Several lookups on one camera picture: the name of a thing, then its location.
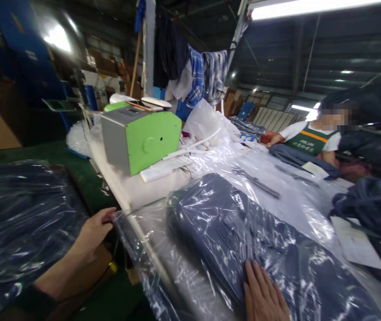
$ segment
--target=green and silver machine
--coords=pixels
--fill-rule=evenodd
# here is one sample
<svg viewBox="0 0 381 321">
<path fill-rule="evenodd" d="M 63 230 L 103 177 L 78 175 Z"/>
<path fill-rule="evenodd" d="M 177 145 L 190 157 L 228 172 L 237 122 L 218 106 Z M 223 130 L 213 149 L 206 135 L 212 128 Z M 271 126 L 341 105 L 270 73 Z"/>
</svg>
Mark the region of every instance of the green and silver machine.
<svg viewBox="0 0 381 321">
<path fill-rule="evenodd" d="M 130 176 L 176 151 L 181 133 L 173 113 L 132 105 L 104 113 L 101 126 L 107 161 Z"/>
</svg>

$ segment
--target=wooden pole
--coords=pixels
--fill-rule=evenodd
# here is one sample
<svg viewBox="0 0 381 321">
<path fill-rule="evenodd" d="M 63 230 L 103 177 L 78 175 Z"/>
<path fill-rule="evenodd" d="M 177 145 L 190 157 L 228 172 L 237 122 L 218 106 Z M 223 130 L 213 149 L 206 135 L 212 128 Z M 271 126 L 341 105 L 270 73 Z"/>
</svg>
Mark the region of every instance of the wooden pole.
<svg viewBox="0 0 381 321">
<path fill-rule="evenodd" d="M 137 52 L 135 53 L 135 62 L 134 62 L 134 71 L 132 72 L 132 83 L 131 83 L 131 91 L 129 95 L 133 97 L 134 93 L 134 84 L 135 84 L 135 78 L 137 75 L 137 65 L 138 65 L 138 57 L 140 55 L 140 45 L 141 45 L 141 35 L 143 33 L 143 30 L 140 28 L 140 32 L 138 33 L 138 41 L 137 41 Z"/>
</svg>

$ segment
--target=green floor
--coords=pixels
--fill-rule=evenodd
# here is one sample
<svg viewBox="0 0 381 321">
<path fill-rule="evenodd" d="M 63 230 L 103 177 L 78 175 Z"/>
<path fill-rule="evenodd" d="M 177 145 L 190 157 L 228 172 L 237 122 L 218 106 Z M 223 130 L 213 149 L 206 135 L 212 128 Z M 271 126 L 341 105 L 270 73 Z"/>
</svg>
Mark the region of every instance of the green floor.
<svg viewBox="0 0 381 321">
<path fill-rule="evenodd" d="M 50 164 L 66 165 L 92 214 L 100 209 L 116 206 L 114 197 L 105 196 L 100 191 L 102 180 L 96 175 L 89 161 L 67 151 L 65 134 L 59 115 L 49 111 L 33 111 L 28 142 L 32 146 L 0 150 L 0 163 L 37 159 L 46 160 Z M 114 235 L 109 236 L 108 240 L 114 238 Z M 107 247 L 111 248 L 112 243 L 107 242 Z M 84 308 L 72 320 L 154 320 L 141 285 L 132 286 L 129 282 L 122 253 L 122 249 L 117 250 L 118 273 L 86 301 Z"/>
</svg>

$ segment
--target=orange stripe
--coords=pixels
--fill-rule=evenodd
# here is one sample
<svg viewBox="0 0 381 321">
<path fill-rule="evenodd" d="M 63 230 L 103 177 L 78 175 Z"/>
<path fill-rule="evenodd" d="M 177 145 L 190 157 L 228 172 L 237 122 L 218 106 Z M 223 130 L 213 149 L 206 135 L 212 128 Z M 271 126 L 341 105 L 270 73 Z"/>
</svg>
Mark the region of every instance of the orange stripe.
<svg viewBox="0 0 381 321">
<path fill-rule="evenodd" d="M 320 141 L 322 141 L 322 142 L 324 142 L 324 143 L 327 143 L 327 141 L 328 141 L 328 140 L 325 139 L 325 138 L 319 137 L 319 136 L 317 136 L 317 135 L 314 135 L 314 134 L 309 133 L 309 132 L 306 132 L 306 131 L 301 131 L 300 133 L 301 133 L 301 134 L 304 134 L 304 135 L 306 135 L 306 136 L 315 138 L 315 139 L 317 139 L 317 140 L 320 140 Z"/>
</svg>

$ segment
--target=label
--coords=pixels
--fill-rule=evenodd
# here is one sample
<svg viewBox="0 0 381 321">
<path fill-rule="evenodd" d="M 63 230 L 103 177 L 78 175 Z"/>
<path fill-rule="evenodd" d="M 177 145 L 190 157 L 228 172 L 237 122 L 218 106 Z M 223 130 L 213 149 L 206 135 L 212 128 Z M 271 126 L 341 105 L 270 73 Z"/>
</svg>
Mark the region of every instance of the label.
<svg viewBox="0 0 381 321">
<path fill-rule="evenodd" d="M 329 174 L 325 170 L 323 170 L 321 167 L 315 165 L 312 162 L 307 162 L 305 165 L 302 166 L 302 168 L 314 174 L 314 176 L 317 178 L 325 179 L 329 177 Z"/>
<path fill-rule="evenodd" d="M 366 233 L 354 229 L 351 223 L 340 217 L 331 216 L 331 219 L 345 258 L 349 262 L 381 270 L 381 259 L 370 243 Z M 360 225 L 360 222 L 356 218 L 350 218 L 349 220 Z"/>
</svg>

